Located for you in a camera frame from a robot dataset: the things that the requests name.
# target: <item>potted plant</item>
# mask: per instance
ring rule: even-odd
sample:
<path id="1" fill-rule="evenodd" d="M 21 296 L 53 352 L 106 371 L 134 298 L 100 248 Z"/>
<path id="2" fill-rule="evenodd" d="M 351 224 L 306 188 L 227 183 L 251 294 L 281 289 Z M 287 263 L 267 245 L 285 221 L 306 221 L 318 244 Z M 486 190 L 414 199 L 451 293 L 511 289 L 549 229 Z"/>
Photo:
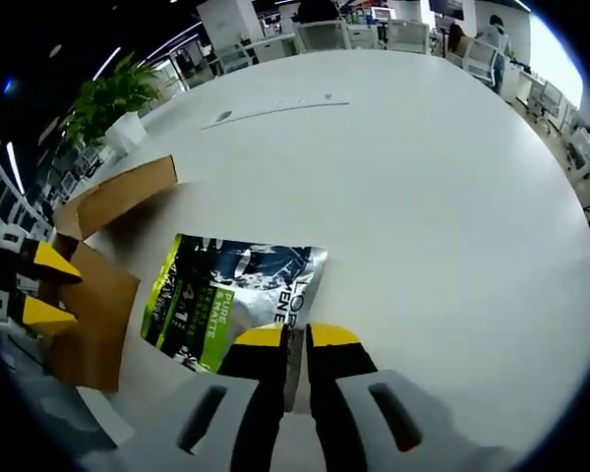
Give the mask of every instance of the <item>potted plant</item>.
<path id="1" fill-rule="evenodd" d="M 147 83 L 154 78 L 153 69 L 134 64 L 130 54 L 109 76 L 85 82 L 62 123 L 67 140 L 78 148 L 107 144 L 118 153 L 129 152 L 147 135 L 138 110 L 158 97 Z"/>

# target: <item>white round table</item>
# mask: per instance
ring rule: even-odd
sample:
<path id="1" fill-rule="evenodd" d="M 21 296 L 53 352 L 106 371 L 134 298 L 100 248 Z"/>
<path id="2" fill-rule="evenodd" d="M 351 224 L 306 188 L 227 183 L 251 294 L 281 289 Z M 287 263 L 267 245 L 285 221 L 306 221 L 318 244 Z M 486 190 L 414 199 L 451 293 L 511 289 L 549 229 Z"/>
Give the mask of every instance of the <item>white round table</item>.
<path id="1" fill-rule="evenodd" d="M 349 104 L 205 129 L 327 93 Z M 112 439 L 131 434 L 115 414 L 139 425 L 192 376 L 139 334 L 177 232 L 325 247 L 313 320 L 357 333 L 475 443 L 525 453 L 554 426 L 590 365 L 590 233 L 549 150 L 490 90 L 436 57 L 333 51 L 217 79 L 144 122 L 101 178 L 171 153 L 185 185 L 123 244 L 94 236 L 142 280 L 119 391 L 81 389 Z"/>

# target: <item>cardboard box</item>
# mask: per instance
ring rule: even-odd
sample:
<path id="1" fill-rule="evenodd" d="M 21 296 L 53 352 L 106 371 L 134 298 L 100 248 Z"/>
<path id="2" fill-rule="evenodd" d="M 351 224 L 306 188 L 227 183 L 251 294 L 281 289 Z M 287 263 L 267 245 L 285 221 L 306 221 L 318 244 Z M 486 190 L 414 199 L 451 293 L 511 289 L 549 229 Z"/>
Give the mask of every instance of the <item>cardboard box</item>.
<path id="1" fill-rule="evenodd" d="M 118 389 L 125 331 L 140 281 L 84 240 L 176 183 L 175 164 L 169 155 L 94 186 L 55 213 L 53 247 L 83 277 L 76 285 L 39 287 L 40 299 L 63 302 L 78 321 L 41 340 L 50 372 L 57 379 L 107 391 Z"/>

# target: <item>green plant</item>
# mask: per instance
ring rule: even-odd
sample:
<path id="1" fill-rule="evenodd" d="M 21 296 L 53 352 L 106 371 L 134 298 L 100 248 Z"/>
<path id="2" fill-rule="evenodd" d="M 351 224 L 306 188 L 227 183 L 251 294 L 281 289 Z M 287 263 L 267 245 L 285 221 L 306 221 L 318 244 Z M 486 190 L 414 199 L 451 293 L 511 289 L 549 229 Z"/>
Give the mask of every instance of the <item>green plant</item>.
<path id="1" fill-rule="evenodd" d="M 151 67 L 133 63 L 125 57 L 107 77 L 85 82 L 74 103 L 73 112 L 61 124 L 74 146 L 97 146 L 107 129 L 130 111 L 140 110 L 157 98 L 157 90 L 147 84 L 155 77 Z"/>

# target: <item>person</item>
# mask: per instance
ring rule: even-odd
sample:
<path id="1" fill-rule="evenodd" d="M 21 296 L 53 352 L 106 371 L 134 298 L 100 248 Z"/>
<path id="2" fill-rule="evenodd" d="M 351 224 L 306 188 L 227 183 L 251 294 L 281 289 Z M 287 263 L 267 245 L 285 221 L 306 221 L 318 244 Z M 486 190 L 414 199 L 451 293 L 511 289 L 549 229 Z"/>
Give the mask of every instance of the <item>person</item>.
<path id="1" fill-rule="evenodd" d="M 498 15 L 491 15 L 490 25 L 479 31 L 476 38 L 492 45 L 499 51 L 494 63 L 494 86 L 492 90 L 497 94 L 501 94 L 502 78 L 504 77 L 504 56 L 511 56 L 512 54 L 511 41 L 509 35 L 504 32 L 502 18 Z"/>
<path id="2" fill-rule="evenodd" d="M 450 25 L 450 34 L 448 36 L 448 51 L 453 52 L 457 56 L 465 56 L 470 44 L 470 38 L 465 35 L 463 29 L 457 24 Z"/>
<path id="3" fill-rule="evenodd" d="M 338 10 L 332 0 L 302 0 L 293 21 L 301 24 L 331 22 L 338 18 Z"/>

